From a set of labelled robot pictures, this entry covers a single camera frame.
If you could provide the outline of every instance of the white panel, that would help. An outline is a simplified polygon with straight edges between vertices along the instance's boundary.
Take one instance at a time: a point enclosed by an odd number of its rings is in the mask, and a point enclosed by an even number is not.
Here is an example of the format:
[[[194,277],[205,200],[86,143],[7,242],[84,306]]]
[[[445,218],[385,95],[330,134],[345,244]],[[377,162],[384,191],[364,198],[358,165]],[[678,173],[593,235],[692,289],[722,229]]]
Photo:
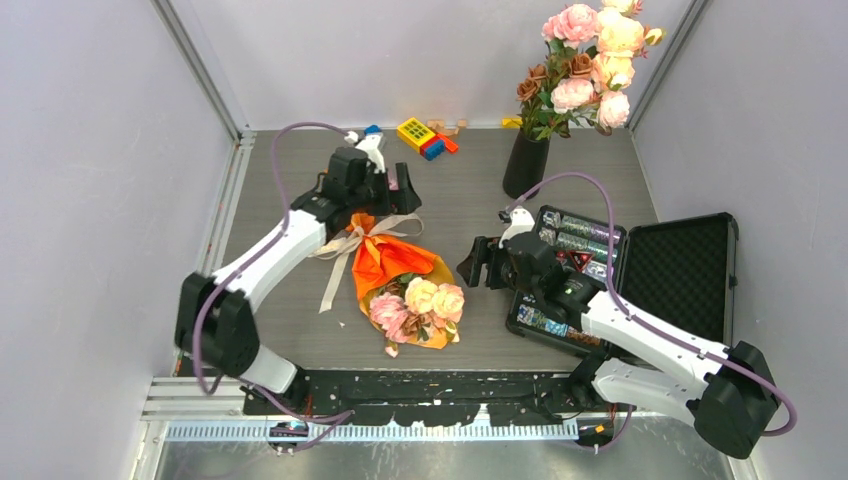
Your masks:
[[[232,147],[147,1],[2,2],[0,85],[0,476],[126,478]]]
[[[558,0],[182,1],[202,25],[201,55],[220,62],[254,130],[306,119],[392,126],[410,116],[500,125],[518,111],[527,67],[544,59],[542,24],[563,8]],[[673,32],[689,3],[646,0],[639,20]],[[636,64],[633,105],[663,48]]]
[[[831,407],[848,394],[846,28],[845,2],[711,2],[636,134],[661,219],[739,222],[733,337],[763,351],[799,412],[758,443],[762,478],[843,478],[848,465]]]

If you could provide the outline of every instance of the peach rose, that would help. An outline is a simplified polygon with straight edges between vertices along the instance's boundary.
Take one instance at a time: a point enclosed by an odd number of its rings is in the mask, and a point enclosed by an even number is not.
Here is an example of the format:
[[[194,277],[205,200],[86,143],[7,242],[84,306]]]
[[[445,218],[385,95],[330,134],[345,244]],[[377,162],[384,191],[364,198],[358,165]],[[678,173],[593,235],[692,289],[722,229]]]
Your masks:
[[[642,24],[627,17],[607,25],[598,35],[598,51],[610,57],[630,57],[645,44]]]
[[[402,328],[409,317],[402,298],[384,293],[372,298],[368,307],[371,320],[386,332],[386,338],[397,343],[406,343],[409,340]]]
[[[609,27],[615,22],[621,20],[621,13],[614,8],[605,8],[598,12],[598,33],[601,33],[601,30]]]
[[[610,57],[600,53],[592,60],[592,80],[601,91],[609,90],[609,85],[629,87],[635,74],[633,61],[627,57]]]
[[[433,296],[439,291],[435,283],[416,277],[406,287],[406,307],[418,315],[433,310]]]
[[[610,128],[618,128],[627,121],[630,115],[630,102],[622,92],[609,91],[601,97],[598,107],[598,123]]]
[[[569,111],[588,103],[595,93],[592,82],[585,78],[567,78],[551,92],[551,102],[556,113]]]
[[[632,15],[636,9],[636,4],[641,3],[639,0],[602,0],[601,3],[606,8],[615,9],[622,15]]]
[[[557,15],[549,18],[548,21],[542,25],[542,38],[544,38],[546,42],[550,42],[556,38],[556,35],[554,35],[554,27],[556,25],[559,25],[559,17]]]
[[[588,42],[598,29],[598,12],[588,5],[576,3],[559,14],[559,24],[554,25],[554,36],[569,47]]]
[[[465,305],[465,295],[462,289],[456,285],[443,283],[439,285],[439,291],[433,296],[433,313],[444,320],[459,321],[462,315],[462,307]],[[444,321],[436,322],[444,327]]]

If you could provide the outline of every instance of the vase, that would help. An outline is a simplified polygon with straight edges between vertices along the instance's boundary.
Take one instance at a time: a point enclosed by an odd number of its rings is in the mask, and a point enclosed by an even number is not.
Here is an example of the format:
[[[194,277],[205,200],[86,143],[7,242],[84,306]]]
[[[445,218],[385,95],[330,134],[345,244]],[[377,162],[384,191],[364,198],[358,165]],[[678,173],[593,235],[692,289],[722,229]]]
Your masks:
[[[518,131],[504,172],[502,185],[507,195],[518,198],[542,181],[545,176],[545,165],[548,163],[550,145],[550,138],[531,140],[527,138],[524,131]],[[538,193],[537,190],[527,198],[533,198]]]

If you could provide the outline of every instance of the blue toy block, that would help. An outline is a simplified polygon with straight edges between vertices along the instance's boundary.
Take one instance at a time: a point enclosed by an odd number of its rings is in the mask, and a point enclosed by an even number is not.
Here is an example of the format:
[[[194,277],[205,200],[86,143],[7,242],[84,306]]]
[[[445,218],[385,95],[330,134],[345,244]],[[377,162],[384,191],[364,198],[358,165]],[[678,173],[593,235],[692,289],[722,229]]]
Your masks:
[[[424,148],[424,158],[433,160],[445,151],[445,142],[439,138]]]

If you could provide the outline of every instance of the toy block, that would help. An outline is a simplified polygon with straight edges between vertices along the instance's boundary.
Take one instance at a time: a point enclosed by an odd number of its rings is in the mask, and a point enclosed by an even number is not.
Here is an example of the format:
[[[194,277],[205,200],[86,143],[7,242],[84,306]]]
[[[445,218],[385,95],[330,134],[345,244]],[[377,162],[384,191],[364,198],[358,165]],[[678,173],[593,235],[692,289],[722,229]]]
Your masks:
[[[443,142],[445,142],[445,150],[454,154],[459,151],[459,145],[456,144],[453,140],[447,137],[447,135],[443,133],[437,133],[437,137],[439,137]]]
[[[427,160],[433,160],[445,151],[445,142],[439,137],[433,137],[421,146],[418,153]]]
[[[503,128],[521,128],[521,117],[506,117],[501,119],[501,127]]]
[[[398,137],[419,152],[422,145],[436,138],[436,134],[417,118],[412,117],[398,126]]]

